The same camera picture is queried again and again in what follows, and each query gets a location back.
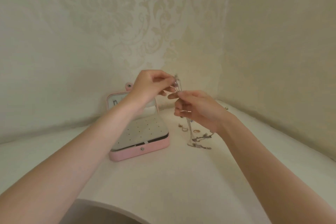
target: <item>jewelry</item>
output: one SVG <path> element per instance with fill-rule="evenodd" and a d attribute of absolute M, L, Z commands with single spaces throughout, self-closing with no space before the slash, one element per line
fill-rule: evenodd
<path fill-rule="evenodd" d="M 178 78 L 177 75 L 175 75 L 174 88 L 175 88 L 175 91 L 176 91 L 176 92 L 182 90 L 181 81 L 180 81 L 180 79 Z M 214 133 L 212 133 L 210 136 L 208 136 L 208 134 L 205 133 L 205 134 L 204 134 L 203 136 L 201 136 L 201 137 L 195 137 L 195 136 L 193 135 L 193 131 L 192 131 L 192 129 L 191 129 L 191 124 L 190 124 L 190 121 L 191 121 L 191 120 L 190 120 L 189 118 L 187 118 L 187 117 L 186 117 L 186 119 L 187 119 L 187 124 L 188 124 L 189 131 L 190 131 L 190 140 L 189 140 L 189 142 L 187 143 L 187 145 L 188 145 L 188 146 L 191 146 L 191 147 L 195 147 L 195 148 L 203 148 L 203 149 L 211 150 L 211 147 L 204 147 L 204 146 L 202 146 L 202 145 L 200 145 L 200 144 L 197 144 L 197 143 L 194 143 L 194 142 L 199 142 L 199 141 L 201 141 L 201 140 L 204 140 L 204 139 L 207 139 L 207 138 L 211 138 L 212 135 L 213 135 Z"/>

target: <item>pink jewelry box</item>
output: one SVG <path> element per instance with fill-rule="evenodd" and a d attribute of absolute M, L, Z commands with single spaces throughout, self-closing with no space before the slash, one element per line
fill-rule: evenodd
<path fill-rule="evenodd" d="M 125 92 L 111 94 L 107 97 L 107 110 L 117 105 L 130 90 L 133 84 L 126 83 Z M 132 158 L 169 146 L 169 131 L 159 115 L 156 100 L 148 103 L 143 112 L 137 115 L 125 128 L 113 145 L 109 156 L 112 161 Z"/>

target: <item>damask wallpaper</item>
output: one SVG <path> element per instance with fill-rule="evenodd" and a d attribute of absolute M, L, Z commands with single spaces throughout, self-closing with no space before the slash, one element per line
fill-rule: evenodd
<path fill-rule="evenodd" d="M 94 119 L 141 69 L 217 96 L 228 0 L 0 4 L 0 142 Z"/>
<path fill-rule="evenodd" d="M 336 0 L 229 0 L 219 99 L 336 160 Z"/>

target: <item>forearm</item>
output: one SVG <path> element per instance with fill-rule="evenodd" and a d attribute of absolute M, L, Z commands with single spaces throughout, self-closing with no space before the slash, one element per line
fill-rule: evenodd
<path fill-rule="evenodd" d="M 23 176 L 0 196 L 0 223 L 58 223 L 137 111 L 125 98 Z"/>
<path fill-rule="evenodd" d="M 336 222 L 334 209 L 267 150 L 235 116 L 221 123 L 218 134 L 272 223 Z"/>

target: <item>right hand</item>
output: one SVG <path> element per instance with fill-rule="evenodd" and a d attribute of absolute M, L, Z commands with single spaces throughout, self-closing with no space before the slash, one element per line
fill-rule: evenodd
<path fill-rule="evenodd" d="M 196 121 L 212 133 L 230 113 L 211 96 L 200 90 L 184 90 L 175 92 L 168 99 L 176 99 L 175 116 L 187 117 Z"/>

